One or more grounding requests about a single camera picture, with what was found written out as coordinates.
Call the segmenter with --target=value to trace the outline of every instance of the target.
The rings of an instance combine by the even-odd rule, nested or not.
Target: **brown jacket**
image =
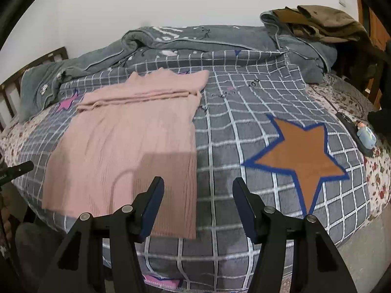
[[[286,7],[273,12],[281,22],[290,24],[297,37],[325,43],[370,42],[365,28],[341,10],[320,5],[299,5],[297,9]]]

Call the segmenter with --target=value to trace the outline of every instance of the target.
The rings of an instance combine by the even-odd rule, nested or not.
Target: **small figurine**
[[[376,137],[372,130],[367,127],[363,122],[358,122],[357,126],[357,136],[360,139],[361,143],[367,149],[373,149],[376,143]]]

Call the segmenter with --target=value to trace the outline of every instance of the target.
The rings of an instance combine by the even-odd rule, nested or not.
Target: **gray blanket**
[[[60,85],[71,79],[124,65],[128,58],[131,64],[153,61],[162,55],[161,50],[188,56],[193,52],[275,51],[288,47],[291,62],[302,69],[304,80],[311,83],[320,82],[323,73],[330,71],[337,58],[333,46],[303,42],[286,32],[276,40],[275,32],[269,33],[264,27],[227,25],[153,26],[128,31],[120,40],[100,50],[26,71],[22,78],[19,120],[24,122],[54,103]]]
[[[42,209],[42,183],[51,152],[76,113],[82,95],[105,85],[126,81],[136,71],[160,67],[175,73],[210,71],[194,117],[197,147],[197,239],[150,237],[137,245],[144,275],[183,280],[178,291],[240,291],[248,288],[260,246],[245,236],[232,197],[232,182],[242,177],[251,192],[283,214],[302,217],[291,176],[243,167],[275,139],[278,132],[267,114],[308,126],[324,123],[328,151],[349,174],[348,180],[326,182],[316,200],[314,215],[336,245],[348,239],[369,215],[370,203],[363,158],[346,129],[304,90],[289,52],[220,51],[165,56],[153,61],[105,70],[62,84],[58,100],[79,97],[69,110],[48,116],[24,143],[18,163],[34,162],[34,170],[14,181],[30,207],[53,228],[69,231],[75,218]],[[110,266],[109,240],[104,241],[105,264]],[[292,270],[293,242],[287,243],[284,273]]]

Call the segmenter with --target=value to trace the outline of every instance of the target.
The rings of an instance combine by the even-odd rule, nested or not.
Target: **screw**
[[[263,209],[265,212],[267,212],[268,214],[272,214],[276,211],[276,209],[274,207],[271,207],[271,206],[265,206],[265,208]]]
[[[84,212],[80,215],[80,220],[89,220],[89,213],[88,212]]]
[[[131,212],[133,210],[133,207],[130,205],[125,205],[122,207],[122,212]]]
[[[316,217],[314,215],[307,215],[307,220],[310,223],[315,223],[317,221]]]

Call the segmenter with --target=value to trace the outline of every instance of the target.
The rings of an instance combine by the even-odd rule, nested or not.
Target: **pink star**
[[[60,102],[60,105],[55,112],[59,112],[61,110],[69,110],[72,102],[78,97],[78,95],[79,92],[75,89],[74,95],[71,98],[65,99],[64,101]]]

